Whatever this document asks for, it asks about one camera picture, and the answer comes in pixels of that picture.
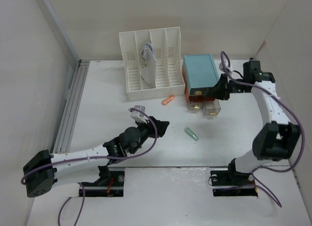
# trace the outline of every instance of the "white wall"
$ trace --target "white wall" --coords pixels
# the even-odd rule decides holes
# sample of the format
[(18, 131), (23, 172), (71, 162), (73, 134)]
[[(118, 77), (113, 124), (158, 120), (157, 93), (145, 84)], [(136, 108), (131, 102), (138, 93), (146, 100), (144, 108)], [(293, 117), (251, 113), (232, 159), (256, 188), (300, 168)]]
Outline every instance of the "white wall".
[(26, 224), (22, 167), (51, 147), (69, 62), (35, 0), (0, 0), (0, 224)]
[(295, 169), (312, 219), (312, 0), (289, 0), (257, 54), (264, 71), (275, 74), (278, 92), (306, 132), (306, 148)]
[(180, 26), (182, 55), (253, 57), (287, 0), (50, 0), (81, 58), (121, 59), (119, 32)]

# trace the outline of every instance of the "metal track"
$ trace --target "metal track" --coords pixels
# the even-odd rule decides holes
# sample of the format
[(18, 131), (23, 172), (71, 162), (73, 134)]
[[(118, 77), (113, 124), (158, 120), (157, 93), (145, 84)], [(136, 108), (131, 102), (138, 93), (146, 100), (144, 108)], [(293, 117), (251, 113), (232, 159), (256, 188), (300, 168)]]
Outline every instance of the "metal track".
[(52, 153), (69, 152), (89, 64), (89, 61), (79, 61), (76, 67)]

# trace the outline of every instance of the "green tube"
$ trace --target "green tube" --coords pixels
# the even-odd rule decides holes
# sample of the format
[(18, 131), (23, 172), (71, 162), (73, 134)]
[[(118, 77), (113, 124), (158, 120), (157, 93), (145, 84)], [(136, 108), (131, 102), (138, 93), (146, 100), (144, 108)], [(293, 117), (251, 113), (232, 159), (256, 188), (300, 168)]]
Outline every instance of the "green tube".
[(195, 141), (198, 141), (197, 135), (196, 135), (189, 127), (186, 127), (184, 131), (185, 131), (192, 139), (194, 139)]

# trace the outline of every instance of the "orange marker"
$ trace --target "orange marker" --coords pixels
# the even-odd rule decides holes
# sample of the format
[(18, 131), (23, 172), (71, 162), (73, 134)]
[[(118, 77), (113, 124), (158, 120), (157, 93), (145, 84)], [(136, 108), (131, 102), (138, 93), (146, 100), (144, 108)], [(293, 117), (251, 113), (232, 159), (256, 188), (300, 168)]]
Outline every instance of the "orange marker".
[(167, 105), (167, 104), (170, 103), (174, 98), (175, 98), (174, 95), (169, 96), (168, 98), (164, 99), (161, 103), (162, 103), (162, 105)]

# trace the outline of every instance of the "blue drawer top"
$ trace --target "blue drawer top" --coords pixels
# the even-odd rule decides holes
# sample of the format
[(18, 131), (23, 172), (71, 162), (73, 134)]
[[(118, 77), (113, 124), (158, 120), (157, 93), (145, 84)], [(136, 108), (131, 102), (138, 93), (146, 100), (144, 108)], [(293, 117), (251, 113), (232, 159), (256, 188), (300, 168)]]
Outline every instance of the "blue drawer top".
[(213, 87), (219, 81), (213, 55), (189, 55), (183, 58), (188, 90)]

